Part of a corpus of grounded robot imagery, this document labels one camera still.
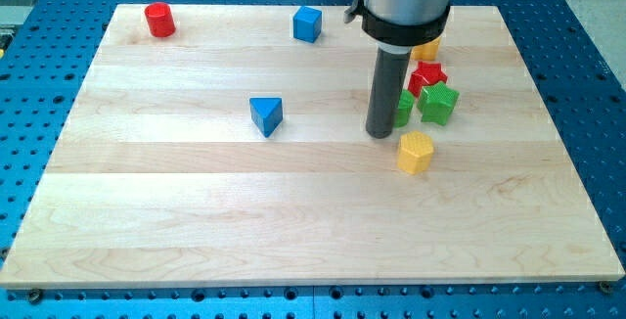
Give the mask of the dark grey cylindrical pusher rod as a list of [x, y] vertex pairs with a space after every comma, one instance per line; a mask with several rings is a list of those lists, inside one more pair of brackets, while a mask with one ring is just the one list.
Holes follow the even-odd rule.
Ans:
[[371, 87], [366, 131], [381, 139], [392, 133], [411, 47], [379, 46]]

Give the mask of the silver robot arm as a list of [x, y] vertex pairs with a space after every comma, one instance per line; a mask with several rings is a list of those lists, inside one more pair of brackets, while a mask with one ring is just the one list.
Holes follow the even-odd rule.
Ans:
[[442, 34], [450, 9], [450, 0], [353, 0], [344, 12], [345, 23], [359, 17], [378, 44], [366, 119], [370, 136], [392, 133], [412, 49]]

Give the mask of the yellow block behind arm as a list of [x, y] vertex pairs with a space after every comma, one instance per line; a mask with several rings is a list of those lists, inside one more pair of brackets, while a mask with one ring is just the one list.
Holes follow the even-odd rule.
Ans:
[[440, 41], [441, 37], [437, 37], [426, 44], [415, 46], [411, 52], [411, 59], [415, 61], [434, 61], [438, 55]]

